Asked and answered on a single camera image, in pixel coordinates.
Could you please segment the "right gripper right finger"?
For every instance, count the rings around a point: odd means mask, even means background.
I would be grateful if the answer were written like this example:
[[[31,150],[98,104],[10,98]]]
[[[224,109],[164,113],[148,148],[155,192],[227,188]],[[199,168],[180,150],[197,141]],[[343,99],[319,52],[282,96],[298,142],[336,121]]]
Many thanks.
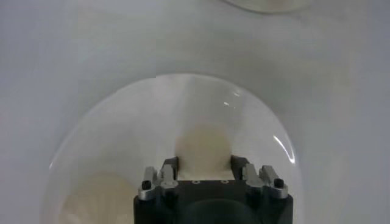
[[[257,171],[247,158],[232,155],[230,167],[234,179],[243,181],[249,193],[267,193],[278,200],[288,198],[288,186],[272,166],[264,165]]]

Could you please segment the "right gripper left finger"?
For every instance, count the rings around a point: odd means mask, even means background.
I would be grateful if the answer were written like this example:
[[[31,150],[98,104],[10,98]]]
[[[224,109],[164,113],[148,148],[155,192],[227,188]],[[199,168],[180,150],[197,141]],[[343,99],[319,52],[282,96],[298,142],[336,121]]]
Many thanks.
[[[179,186],[178,170],[178,157],[164,160],[159,172],[152,166],[146,167],[143,180],[138,188],[138,199],[151,201],[155,200],[158,195],[163,198],[175,198]]]

